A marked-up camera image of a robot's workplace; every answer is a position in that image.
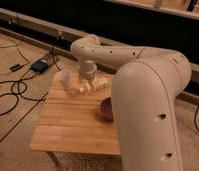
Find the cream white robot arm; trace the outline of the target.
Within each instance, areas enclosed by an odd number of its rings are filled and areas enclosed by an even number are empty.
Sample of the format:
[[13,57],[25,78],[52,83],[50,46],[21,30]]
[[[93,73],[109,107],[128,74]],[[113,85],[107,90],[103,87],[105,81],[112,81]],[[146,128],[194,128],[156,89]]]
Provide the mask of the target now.
[[105,46],[91,34],[70,46],[82,75],[93,61],[116,70],[111,102],[124,171],[184,171],[174,100],[191,80],[180,52]]

